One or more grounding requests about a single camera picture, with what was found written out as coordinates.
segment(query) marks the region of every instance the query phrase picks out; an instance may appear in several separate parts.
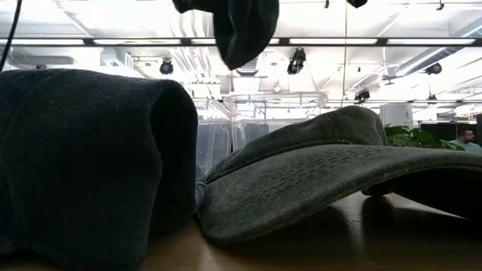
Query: dark gray fabric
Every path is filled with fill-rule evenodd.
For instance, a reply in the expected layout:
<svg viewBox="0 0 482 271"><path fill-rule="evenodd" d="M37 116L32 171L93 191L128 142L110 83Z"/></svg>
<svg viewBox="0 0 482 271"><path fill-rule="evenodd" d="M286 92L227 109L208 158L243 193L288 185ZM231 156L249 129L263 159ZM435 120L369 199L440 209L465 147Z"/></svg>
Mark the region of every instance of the dark gray fabric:
<svg viewBox="0 0 482 271"><path fill-rule="evenodd" d="M203 204L206 189L206 176L200 166L196 165L196 212Z"/></svg>
<svg viewBox="0 0 482 271"><path fill-rule="evenodd" d="M226 157L206 176L208 190L198 212L203 232L215 242L246 241L383 182L423 181L431 176L436 180L432 186L482 188L474 182L482 178L480 155L386 145L378 116L356 106L260 137ZM442 199L454 198L447 188L433 187L427 193L430 185L411 184L409 188L394 185L394 191L455 215L480 217L478 212L468 215L465 211L468 206L470 210L482 208L476 196L442 204Z"/></svg>
<svg viewBox="0 0 482 271"><path fill-rule="evenodd" d="M279 0L173 0L179 12L213 13L216 44L226 66L237 69L270 43L279 16Z"/></svg>
<svg viewBox="0 0 482 271"><path fill-rule="evenodd" d="M0 73L0 253L138 270L152 232L196 207L197 113L174 81Z"/></svg>

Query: man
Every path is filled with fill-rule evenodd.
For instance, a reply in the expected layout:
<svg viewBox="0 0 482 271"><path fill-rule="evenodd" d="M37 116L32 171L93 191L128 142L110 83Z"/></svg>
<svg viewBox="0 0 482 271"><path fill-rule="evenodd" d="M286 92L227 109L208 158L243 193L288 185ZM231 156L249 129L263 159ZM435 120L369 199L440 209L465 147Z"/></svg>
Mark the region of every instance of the man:
<svg viewBox="0 0 482 271"><path fill-rule="evenodd" d="M460 129L457 131L457 139L452 140L450 143L458 145L464 150L476 154L482 154L482 148L479 144L472 143L474 141L475 135L469 129Z"/></svg>

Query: table surface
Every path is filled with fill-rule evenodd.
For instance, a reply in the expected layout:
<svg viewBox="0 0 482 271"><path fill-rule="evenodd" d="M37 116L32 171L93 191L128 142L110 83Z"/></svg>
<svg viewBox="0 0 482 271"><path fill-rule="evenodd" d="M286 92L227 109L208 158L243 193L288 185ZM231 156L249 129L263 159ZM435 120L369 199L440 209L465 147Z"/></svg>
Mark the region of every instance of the table surface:
<svg viewBox="0 0 482 271"><path fill-rule="evenodd" d="M0 271L61 270L33 254L0 258ZM482 270L473 223L396 195L342 199L292 227L241 244L207 242L195 221L151 238L147 270Z"/></svg>

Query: cap brim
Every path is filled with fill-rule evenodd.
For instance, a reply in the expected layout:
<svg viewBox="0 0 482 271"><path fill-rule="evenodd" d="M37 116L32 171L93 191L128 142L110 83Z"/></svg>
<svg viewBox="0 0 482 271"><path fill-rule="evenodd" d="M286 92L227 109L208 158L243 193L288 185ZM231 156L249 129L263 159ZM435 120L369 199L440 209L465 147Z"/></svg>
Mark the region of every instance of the cap brim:
<svg viewBox="0 0 482 271"><path fill-rule="evenodd" d="M214 242L242 242L296 223L366 187L411 175L415 178L418 172L433 171L433 178L439 177L437 172L447 176L447 169L457 175L470 172L479 182L482 156L367 145L301 148L210 183L200 223Z"/></svg>

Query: baseball cap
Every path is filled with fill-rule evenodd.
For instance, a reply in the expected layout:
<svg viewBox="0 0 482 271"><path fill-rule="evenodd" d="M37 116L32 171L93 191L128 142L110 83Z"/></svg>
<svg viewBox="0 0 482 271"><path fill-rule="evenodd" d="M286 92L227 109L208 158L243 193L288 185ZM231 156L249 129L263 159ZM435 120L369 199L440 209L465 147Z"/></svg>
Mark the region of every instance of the baseball cap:
<svg viewBox="0 0 482 271"><path fill-rule="evenodd" d="M481 178L482 156L387 146L378 116L349 106L278 129L226 157L206 176L198 215L213 242L242 242L383 184L408 199L477 220Z"/></svg>

